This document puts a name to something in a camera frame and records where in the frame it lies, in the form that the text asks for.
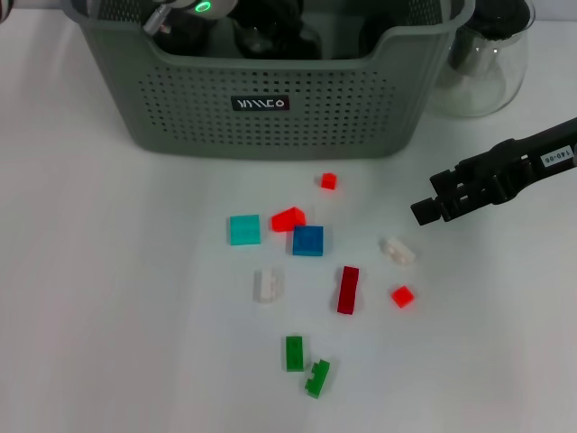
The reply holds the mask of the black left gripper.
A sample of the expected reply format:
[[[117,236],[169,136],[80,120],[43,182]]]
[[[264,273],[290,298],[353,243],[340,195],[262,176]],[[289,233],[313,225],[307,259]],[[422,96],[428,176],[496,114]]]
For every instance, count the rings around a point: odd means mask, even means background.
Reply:
[[[242,0],[236,3],[230,17],[244,27],[267,30],[276,24],[281,30],[300,32],[304,26],[302,1]]]

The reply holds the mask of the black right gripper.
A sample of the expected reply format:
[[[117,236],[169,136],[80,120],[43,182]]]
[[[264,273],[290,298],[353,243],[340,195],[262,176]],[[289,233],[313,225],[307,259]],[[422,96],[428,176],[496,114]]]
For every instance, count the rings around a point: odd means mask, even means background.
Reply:
[[[530,185],[576,167],[576,119],[524,139],[509,139],[430,178],[436,196],[410,208],[421,226],[450,222],[492,203],[485,176],[492,159],[492,199],[511,200]]]

